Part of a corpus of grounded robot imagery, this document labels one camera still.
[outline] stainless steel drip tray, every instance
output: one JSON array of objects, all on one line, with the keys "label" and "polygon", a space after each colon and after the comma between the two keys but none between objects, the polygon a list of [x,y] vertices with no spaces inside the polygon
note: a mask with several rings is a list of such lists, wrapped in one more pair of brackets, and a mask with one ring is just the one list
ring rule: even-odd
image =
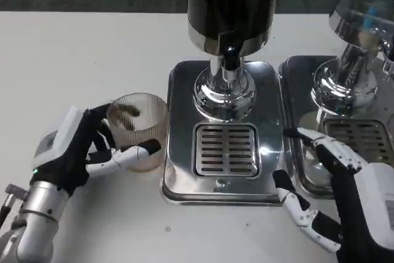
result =
[{"label": "stainless steel drip tray", "polygon": [[205,118],[193,102],[195,80],[208,66],[187,61],[171,72],[164,197],[175,204],[279,204],[272,178],[282,151],[277,73],[248,62],[255,104],[246,117],[221,123]]},{"label": "stainless steel drip tray", "polygon": [[[310,91],[313,74],[324,62],[334,59],[328,56],[295,56],[279,68],[284,126],[314,129],[355,149],[369,162],[393,164],[394,154],[391,135],[393,132],[394,105],[390,103],[394,89],[384,80],[382,61],[377,60],[374,74],[378,91],[371,108],[351,119],[331,116],[318,110]],[[314,197],[332,197],[330,175],[314,153],[299,140],[284,139],[286,162],[295,168],[298,184]]]},{"label": "stainless steel drip tray", "polygon": [[255,130],[248,124],[200,124],[193,146],[195,171],[199,176],[255,177],[255,143]]}]

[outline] metal grate slot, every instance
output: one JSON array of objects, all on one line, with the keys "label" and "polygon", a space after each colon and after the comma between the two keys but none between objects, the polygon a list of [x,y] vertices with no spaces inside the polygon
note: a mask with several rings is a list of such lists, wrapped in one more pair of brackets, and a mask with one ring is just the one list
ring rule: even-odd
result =
[{"label": "metal grate slot", "polygon": [[204,124],[196,129],[195,140],[198,175],[252,177],[259,172],[255,131],[251,126]]},{"label": "metal grate slot", "polygon": [[385,126],[380,121],[327,119],[327,135],[347,144],[366,161],[394,166],[394,152]]}]

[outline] white table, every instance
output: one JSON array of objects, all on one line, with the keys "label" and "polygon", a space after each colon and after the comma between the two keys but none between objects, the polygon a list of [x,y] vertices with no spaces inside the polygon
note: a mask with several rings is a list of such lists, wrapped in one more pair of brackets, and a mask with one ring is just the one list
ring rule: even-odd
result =
[{"label": "white table", "polygon": [[[267,46],[250,59],[278,68],[292,55],[339,48],[327,15],[277,15]],[[70,105],[94,107],[141,91],[165,99],[171,68],[191,59],[207,55],[190,42],[185,15],[1,12],[0,187],[28,187],[39,137]],[[161,173],[125,172],[77,189],[53,262],[335,261],[282,208],[168,204]],[[313,205],[335,214],[332,201]]]}]

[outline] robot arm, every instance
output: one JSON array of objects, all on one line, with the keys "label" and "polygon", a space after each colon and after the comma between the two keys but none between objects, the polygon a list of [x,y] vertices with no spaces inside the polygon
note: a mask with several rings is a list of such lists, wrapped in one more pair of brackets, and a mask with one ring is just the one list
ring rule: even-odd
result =
[{"label": "robot arm", "polygon": [[[394,168],[368,163],[349,146],[316,131],[298,128],[285,130],[284,135],[300,138],[304,145],[313,147],[332,174],[332,191],[342,224],[336,227],[341,238],[336,251],[339,262],[393,262]],[[277,187],[279,196],[283,195]],[[325,234],[333,225],[326,220],[315,230]]]},{"label": "robot arm", "polygon": [[[71,107],[61,125],[40,141],[29,191],[8,186],[9,196],[0,213],[0,222],[15,199],[23,204],[11,230],[0,238],[0,263],[49,263],[58,223],[75,189],[85,185],[90,177],[127,169],[161,149],[156,139],[115,149],[112,135],[103,123],[107,108],[104,105],[81,112]],[[98,151],[88,154],[92,144]]]},{"label": "robot arm", "polygon": [[342,237],[340,224],[322,212],[310,209],[310,203],[296,193],[286,171],[275,171],[273,178],[283,207],[301,231],[327,251],[338,251]]}]

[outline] ribbed glass cup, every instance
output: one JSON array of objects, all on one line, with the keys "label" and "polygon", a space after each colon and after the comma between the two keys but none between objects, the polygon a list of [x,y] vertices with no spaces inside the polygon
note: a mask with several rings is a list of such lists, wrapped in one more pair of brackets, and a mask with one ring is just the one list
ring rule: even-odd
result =
[{"label": "ribbed glass cup", "polygon": [[131,171],[147,172],[163,163],[168,129],[165,101],[143,92],[124,95],[110,105],[107,119],[117,148],[149,139],[156,139],[161,144],[160,151],[131,166]]}]

